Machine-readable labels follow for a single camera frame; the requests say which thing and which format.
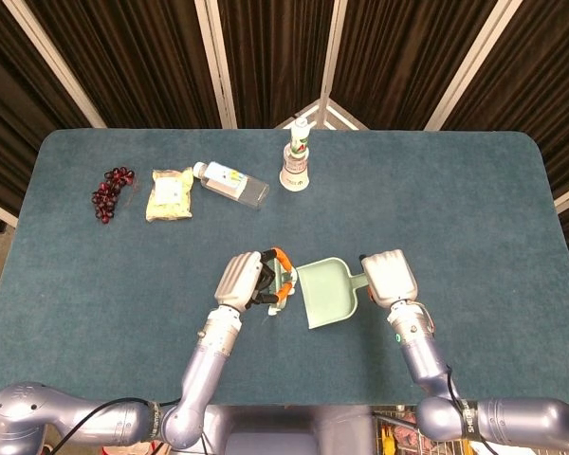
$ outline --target bottle cap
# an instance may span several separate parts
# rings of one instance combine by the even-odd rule
[[[207,164],[203,163],[202,161],[198,161],[193,165],[193,176],[196,178],[202,178],[202,176],[205,174],[205,169],[207,169]]]

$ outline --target spray bottle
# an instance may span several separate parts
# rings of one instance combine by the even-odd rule
[[[283,169],[280,180],[290,191],[304,190],[310,183],[307,172],[308,136],[310,125],[306,118],[297,118],[291,127],[291,141],[284,146]]]

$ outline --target table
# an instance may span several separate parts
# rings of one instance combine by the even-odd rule
[[[281,246],[294,264],[402,248],[461,393],[569,401],[569,254],[541,154],[519,133],[310,137],[310,186],[278,182],[287,131],[69,130],[39,153],[0,283],[0,389],[37,380],[93,399],[180,394],[196,332],[233,255]],[[147,223],[152,169],[216,160],[265,180],[255,211],[202,188],[193,218]],[[103,226],[90,193],[127,166]],[[301,289],[253,307],[214,404],[412,403],[383,310],[307,329]]]

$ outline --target red grapes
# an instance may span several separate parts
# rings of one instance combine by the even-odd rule
[[[114,168],[103,175],[105,181],[99,184],[99,188],[93,191],[91,202],[95,206],[95,216],[107,225],[114,218],[114,209],[118,202],[120,190],[126,185],[133,185],[135,172],[125,167]]]

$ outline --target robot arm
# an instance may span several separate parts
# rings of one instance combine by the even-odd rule
[[[193,446],[201,437],[204,414],[241,328],[240,315],[252,303],[279,303],[291,290],[261,294],[274,279],[266,262],[290,262],[278,248],[241,254],[229,261],[212,310],[181,380],[181,399],[164,415],[156,403],[122,399],[97,412],[71,438],[93,446],[129,446],[161,439],[175,450]],[[0,391],[0,455],[36,455],[46,432],[55,426],[62,436],[77,426],[101,402],[77,398],[43,384],[27,382]]]
[[[459,398],[450,368],[436,345],[430,314],[414,301],[417,285],[400,250],[361,257],[372,300],[388,322],[413,379],[429,396],[416,412],[423,434],[435,441],[462,437],[510,446],[569,451],[569,405],[550,398]]]

